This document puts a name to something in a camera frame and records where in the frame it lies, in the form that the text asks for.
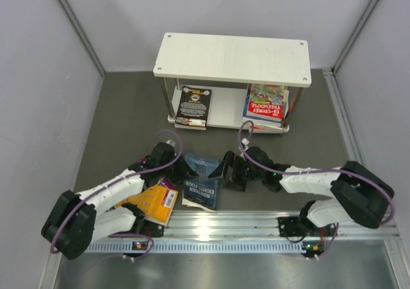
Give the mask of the purple treehouse book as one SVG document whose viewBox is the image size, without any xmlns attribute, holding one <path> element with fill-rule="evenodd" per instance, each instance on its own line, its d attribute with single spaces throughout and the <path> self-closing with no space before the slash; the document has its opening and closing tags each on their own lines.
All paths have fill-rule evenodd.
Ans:
<svg viewBox="0 0 410 289">
<path fill-rule="evenodd" d="M 163 186 L 163 187 L 165 187 L 165 188 L 168 188 L 168 189 L 171 189 L 171 190 L 174 190 L 175 188 L 174 188 L 174 186 L 172 185 L 172 183 L 170 183 L 167 179 L 165 179 L 165 178 L 161 178 L 159 181 L 158 181 L 158 184 L 159 184 L 159 186 Z"/>
</svg>

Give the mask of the dark blue Nineteen Eighty-Four book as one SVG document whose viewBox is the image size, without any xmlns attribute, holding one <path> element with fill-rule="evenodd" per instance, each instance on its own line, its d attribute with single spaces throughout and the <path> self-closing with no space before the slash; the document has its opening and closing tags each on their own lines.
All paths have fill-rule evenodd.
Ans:
<svg viewBox="0 0 410 289">
<path fill-rule="evenodd" d="M 181 204 L 208 212 L 217 211 L 220 180 L 210 179 L 208 176 L 217 169 L 221 161 L 202 158 L 193 153 L 186 153 L 184 158 L 197 176 L 189 176 L 183 181 Z"/>
</svg>

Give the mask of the orange yellow book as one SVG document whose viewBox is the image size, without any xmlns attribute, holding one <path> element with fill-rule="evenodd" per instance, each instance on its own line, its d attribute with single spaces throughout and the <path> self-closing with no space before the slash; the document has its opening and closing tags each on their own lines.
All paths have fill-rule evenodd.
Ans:
<svg viewBox="0 0 410 289">
<path fill-rule="evenodd" d="M 129 203 L 145 213 L 145 219 L 166 226 L 174 209 L 178 191 L 165 186 L 154 185 L 142 193 L 120 201 L 115 207 Z"/>
</svg>

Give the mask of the yellow brown paperback book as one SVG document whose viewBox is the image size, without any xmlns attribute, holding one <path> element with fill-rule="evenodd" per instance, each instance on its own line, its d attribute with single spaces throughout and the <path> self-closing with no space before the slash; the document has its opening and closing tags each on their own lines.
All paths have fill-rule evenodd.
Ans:
<svg viewBox="0 0 410 289">
<path fill-rule="evenodd" d="M 289 126 L 283 126 L 281 122 L 274 122 L 270 120 L 264 119 L 253 119 L 250 117 L 243 117 L 242 122 L 251 121 L 254 125 L 255 129 L 262 129 L 262 130 L 276 130 L 276 131 L 289 131 Z"/>
</svg>

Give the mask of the black treehouse book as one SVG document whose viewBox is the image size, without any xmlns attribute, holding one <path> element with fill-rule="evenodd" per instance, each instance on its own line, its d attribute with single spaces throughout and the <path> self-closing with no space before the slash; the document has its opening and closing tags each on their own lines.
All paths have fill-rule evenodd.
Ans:
<svg viewBox="0 0 410 289">
<path fill-rule="evenodd" d="M 176 128 L 206 130 L 212 90 L 183 86 L 177 103 Z"/>
</svg>

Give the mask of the red treehouse book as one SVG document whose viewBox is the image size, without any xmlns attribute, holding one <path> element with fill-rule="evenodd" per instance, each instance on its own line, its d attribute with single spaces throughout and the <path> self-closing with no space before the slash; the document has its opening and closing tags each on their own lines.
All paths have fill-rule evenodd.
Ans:
<svg viewBox="0 0 410 289">
<path fill-rule="evenodd" d="M 285 86 L 248 84 L 243 118 L 280 123 L 288 113 L 288 96 Z"/>
</svg>

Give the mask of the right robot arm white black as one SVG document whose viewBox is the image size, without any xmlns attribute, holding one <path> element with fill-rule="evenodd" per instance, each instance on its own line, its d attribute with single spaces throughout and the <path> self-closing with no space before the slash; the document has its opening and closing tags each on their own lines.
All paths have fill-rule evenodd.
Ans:
<svg viewBox="0 0 410 289">
<path fill-rule="evenodd" d="M 321 195 L 322 201 L 305 204 L 293 223 L 296 236 L 315 235 L 319 230 L 337 223 L 354 221 L 360 226 L 377 229 L 388 221 L 392 211 L 394 190 L 383 180 L 356 161 L 328 170 L 299 168 L 276 163 L 257 146 L 249 146 L 244 138 L 239 155 L 227 151 L 210 179 L 224 178 L 231 170 L 229 187 L 245 191 L 249 181 L 260 181 L 270 191 L 288 194 Z"/>
</svg>

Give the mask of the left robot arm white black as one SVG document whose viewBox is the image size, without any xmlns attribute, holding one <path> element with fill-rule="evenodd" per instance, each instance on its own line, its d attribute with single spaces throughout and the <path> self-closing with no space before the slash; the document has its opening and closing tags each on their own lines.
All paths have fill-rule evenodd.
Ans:
<svg viewBox="0 0 410 289">
<path fill-rule="evenodd" d="M 103 238 L 144 235 L 145 222 L 167 224 L 178 195 L 174 184 L 195 176 L 172 141 L 158 142 L 150 154 L 107 182 L 62 193 L 41 235 L 51 253 L 68 260 Z"/>
</svg>

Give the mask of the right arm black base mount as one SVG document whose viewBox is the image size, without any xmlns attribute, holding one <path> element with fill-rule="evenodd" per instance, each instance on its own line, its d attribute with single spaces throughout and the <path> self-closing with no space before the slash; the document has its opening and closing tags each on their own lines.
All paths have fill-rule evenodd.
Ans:
<svg viewBox="0 0 410 289">
<path fill-rule="evenodd" d="M 336 230 L 335 224 L 330 224 L 324 227 L 316 227 L 306 218 L 279 217 L 277 220 L 280 237 L 290 238 L 291 240 L 303 237 L 320 237 L 321 235 L 331 237 Z"/>
</svg>

